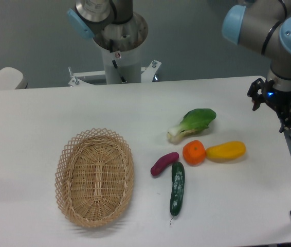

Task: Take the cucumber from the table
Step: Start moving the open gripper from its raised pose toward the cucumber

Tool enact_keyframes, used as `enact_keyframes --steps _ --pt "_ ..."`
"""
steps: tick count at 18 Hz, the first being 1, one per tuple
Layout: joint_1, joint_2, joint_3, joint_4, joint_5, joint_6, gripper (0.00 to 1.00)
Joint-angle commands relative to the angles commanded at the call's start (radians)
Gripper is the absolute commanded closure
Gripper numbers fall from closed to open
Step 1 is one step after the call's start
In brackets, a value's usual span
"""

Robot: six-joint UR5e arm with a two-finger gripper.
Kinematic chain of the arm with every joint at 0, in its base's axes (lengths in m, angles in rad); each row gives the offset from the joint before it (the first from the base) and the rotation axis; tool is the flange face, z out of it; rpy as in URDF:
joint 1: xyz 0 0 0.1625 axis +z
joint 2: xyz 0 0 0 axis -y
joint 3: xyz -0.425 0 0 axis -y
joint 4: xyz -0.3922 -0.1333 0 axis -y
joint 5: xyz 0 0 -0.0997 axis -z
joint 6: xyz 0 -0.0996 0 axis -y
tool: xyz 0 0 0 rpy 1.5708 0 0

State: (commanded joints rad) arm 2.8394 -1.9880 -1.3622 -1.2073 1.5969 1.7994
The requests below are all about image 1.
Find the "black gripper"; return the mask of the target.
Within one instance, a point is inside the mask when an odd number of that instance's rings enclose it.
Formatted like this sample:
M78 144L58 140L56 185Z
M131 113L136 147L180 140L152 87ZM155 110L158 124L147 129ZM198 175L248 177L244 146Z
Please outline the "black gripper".
M280 133L291 131L291 80L274 78L264 82L258 78L251 83L247 96L251 98L253 111L266 103L276 112L281 123Z

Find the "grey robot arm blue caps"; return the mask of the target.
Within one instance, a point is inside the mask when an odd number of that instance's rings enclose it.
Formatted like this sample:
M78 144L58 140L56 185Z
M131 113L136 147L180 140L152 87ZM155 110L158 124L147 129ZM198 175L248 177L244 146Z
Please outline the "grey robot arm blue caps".
M226 14L222 35L228 41L271 60L265 79L255 80L248 97L253 110L266 104L280 120L280 132L291 130L291 1L255 1L235 5Z

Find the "grey robot arm base joint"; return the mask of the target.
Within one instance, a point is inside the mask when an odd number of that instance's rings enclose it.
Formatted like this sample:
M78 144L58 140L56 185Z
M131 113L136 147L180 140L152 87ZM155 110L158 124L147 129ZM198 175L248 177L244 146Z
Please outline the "grey robot arm base joint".
M132 1L75 1L67 18L76 33L88 40L110 24L123 25L133 17Z

